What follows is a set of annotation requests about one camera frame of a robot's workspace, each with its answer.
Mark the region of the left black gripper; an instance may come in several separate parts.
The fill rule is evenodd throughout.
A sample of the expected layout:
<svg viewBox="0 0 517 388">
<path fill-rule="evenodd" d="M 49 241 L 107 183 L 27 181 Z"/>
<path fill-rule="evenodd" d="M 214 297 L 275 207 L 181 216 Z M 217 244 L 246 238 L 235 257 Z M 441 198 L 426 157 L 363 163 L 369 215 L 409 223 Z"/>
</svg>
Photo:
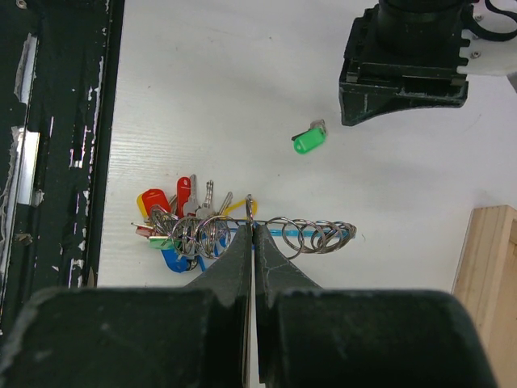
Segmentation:
<svg viewBox="0 0 517 388">
<path fill-rule="evenodd" d="M 418 108 L 459 108 L 464 3 L 377 3 L 354 20 L 338 80 L 341 121 L 355 126 Z"/>
</svg>

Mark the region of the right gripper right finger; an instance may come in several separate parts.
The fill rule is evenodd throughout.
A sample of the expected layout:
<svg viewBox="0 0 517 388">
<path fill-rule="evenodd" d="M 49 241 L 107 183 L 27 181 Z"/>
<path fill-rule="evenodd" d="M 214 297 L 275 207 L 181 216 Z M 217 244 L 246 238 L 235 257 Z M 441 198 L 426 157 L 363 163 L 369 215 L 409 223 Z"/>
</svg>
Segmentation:
<svg viewBox="0 0 517 388">
<path fill-rule="evenodd" d="M 494 387 L 466 309 L 424 289 L 323 289 L 254 229 L 259 380 L 268 387 Z"/>
</svg>

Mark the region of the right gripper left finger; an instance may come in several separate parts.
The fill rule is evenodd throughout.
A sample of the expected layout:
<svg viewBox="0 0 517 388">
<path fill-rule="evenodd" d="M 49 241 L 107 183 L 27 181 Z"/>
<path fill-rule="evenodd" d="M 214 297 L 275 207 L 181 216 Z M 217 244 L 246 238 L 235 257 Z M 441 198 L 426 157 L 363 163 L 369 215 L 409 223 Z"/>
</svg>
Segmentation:
<svg viewBox="0 0 517 388">
<path fill-rule="evenodd" d="M 1 351 L 4 387 L 247 387 L 252 232 L 180 288 L 44 289 Z"/>
</svg>

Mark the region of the metal key organizer with keys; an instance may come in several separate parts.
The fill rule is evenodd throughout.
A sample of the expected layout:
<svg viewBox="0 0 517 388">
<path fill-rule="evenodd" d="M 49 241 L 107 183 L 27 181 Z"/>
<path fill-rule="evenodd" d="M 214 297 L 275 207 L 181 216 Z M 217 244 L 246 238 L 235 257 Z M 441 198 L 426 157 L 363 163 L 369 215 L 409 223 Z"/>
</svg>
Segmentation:
<svg viewBox="0 0 517 388">
<path fill-rule="evenodd" d="M 266 226 L 274 237 L 293 251 L 303 254 L 329 254 L 344 248 L 356 235 L 356 227 L 345 221 L 310 221 L 303 218 L 273 217 L 259 220 L 258 205 L 252 196 L 233 203 L 228 192 L 222 205 L 213 207 L 213 186 L 206 183 L 204 201 L 199 201 L 197 176 L 179 178 L 176 192 L 168 196 L 160 188 L 150 188 L 136 199 L 142 223 L 135 233 L 148 247 L 161 252 L 166 266 L 176 273 L 204 271 L 209 260 L 219 259 L 229 248 L 243 225 Z"/>
</svg>

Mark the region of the key with green tag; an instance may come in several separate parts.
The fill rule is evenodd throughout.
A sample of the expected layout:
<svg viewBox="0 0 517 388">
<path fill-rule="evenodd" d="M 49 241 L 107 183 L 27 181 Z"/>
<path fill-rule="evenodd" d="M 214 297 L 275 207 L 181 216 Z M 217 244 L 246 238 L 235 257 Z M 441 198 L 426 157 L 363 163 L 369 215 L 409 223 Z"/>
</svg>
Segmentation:
<svg viewBox="0 0 517 388">
<path fill-rule="evenodd" d="M 307 154 L 321 146 L 326 138 L 325 121 L 315 120 L 310 124 L 309 129 L 292 137 L 293 148 L 298 154 Z"/>
</svg>

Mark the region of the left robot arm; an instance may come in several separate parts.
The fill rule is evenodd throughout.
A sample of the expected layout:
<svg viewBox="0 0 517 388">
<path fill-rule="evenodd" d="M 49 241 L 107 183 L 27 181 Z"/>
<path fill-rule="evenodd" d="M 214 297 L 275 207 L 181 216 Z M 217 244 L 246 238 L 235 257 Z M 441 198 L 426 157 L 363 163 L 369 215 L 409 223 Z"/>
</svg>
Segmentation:
<svg viewBox="0 0 517 388">
<path fill-rule="evenodd" d="M 338 80 L 341 121 L 355 126 L 418 108 L 460 108 L 465 1 L 379 1 L 354 20 Z"/>
</svg>

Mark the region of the wooden clothes rack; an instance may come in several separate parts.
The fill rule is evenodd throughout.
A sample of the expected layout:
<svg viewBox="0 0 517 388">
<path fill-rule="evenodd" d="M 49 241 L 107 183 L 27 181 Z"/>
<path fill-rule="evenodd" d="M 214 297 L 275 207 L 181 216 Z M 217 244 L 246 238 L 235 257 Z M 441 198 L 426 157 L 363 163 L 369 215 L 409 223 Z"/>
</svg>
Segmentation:
<svg viewBox="0 0 517 388">
<path fill-rule="evenodd" d="M 453 286 L 501 387 L 516 386 L 516 210 L 472 211 Z"/>
</svg>

